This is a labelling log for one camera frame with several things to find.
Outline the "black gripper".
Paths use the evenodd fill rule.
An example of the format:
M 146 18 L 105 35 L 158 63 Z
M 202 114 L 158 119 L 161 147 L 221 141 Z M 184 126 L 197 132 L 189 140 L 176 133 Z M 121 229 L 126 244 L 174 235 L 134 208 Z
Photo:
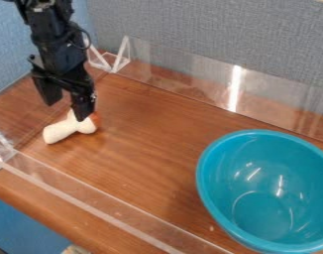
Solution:
M 28 58 L 32 64 L 32 80 L 48 106 L 70 93 L 72 110 L 77 122 L 82 122 L 94 110 L 96 95 L 92 79 L 84 69 L 82 41 L 88 35 L 72 20 L 72 6 L 26 6 L 25 24 L 30 28 L 30 40 L 38 54 Z

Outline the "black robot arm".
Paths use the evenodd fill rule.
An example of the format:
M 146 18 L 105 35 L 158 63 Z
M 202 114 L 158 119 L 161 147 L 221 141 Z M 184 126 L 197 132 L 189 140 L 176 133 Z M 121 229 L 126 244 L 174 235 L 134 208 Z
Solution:
M 30 40 L 38 50 L 29 55 L 32 80 L 46 105 L 70 93 L 72 111 L 82 122 L 94 111 L 93 81 L 84 69 L 85 29 L 72 21 L 73 0 L 3 0 L 15 5 L 23 23 L 30 28 Z

